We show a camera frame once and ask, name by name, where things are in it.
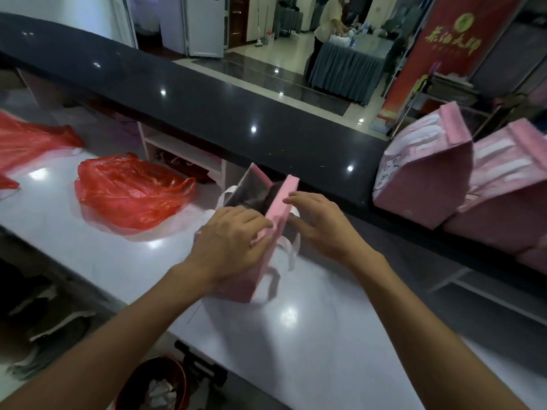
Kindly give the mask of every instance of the clothing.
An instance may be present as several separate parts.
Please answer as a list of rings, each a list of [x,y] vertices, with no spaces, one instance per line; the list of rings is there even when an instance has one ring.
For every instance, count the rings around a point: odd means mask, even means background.
[[[310,81],[311,71],[313,69],[313,66],[315,66],[315,61],[317,60],[317,56],[319,56],[319,51],[321,50],[321,47],[323,47],[324,43],[320,41],[317,37],[315,38],[315,43],[313,44],[313,52],[310,56],[310,62],[308,63],[308,68],[306,70],[306,80]]]
[[[330,36],[336,32],[336,27],[332,23],[335,19],[342,20],[342,5],[338,0],[328,0],[321,13],[319,27],[313,32],[321,43],[329,41]]]

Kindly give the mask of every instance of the hand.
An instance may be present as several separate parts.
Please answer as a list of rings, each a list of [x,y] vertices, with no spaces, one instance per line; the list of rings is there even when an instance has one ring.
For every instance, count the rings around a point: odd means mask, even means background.
[[[271,239],[264,237],[252,245],[251,241],[258,232],[272,225],[255,210],[242,206],[223,207],[201,228],[192,251],[177,266],[214,285],[259,261]]]
[[[290,216],[288,222],[326,257],[349,266],[355,257],[376,253],[353,228],[338,205],[325,196],[295,191],[283,202],[310,213],[313,225],[296,216]]]

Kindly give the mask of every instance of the doorway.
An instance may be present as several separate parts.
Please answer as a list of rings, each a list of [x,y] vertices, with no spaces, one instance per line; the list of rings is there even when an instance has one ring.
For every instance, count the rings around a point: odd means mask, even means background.
[[[229,0],[228,48],[247,43],[247,22],[249,20],[250,0]]]

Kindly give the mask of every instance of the white door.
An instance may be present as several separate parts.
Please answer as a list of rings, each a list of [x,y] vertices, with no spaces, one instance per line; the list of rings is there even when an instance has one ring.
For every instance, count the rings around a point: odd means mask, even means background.
[[[120,32],[121,42],[127,46],[137,47],[137,38],[134,32],[133,19],[128,0],[110,0],[114,17]]]
[[[224,0],[186,0],[190,56],[224,55]]]

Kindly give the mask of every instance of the right hand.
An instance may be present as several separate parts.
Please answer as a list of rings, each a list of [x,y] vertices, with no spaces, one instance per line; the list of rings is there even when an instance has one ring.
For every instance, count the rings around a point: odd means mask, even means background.
[[[348,266],[355,257],[376,253],[353,228],[338,205],[324,195],[295,191],[283,202],[310,213],[313,224],[293,215],[289,216],[288,222],[326,257]]]

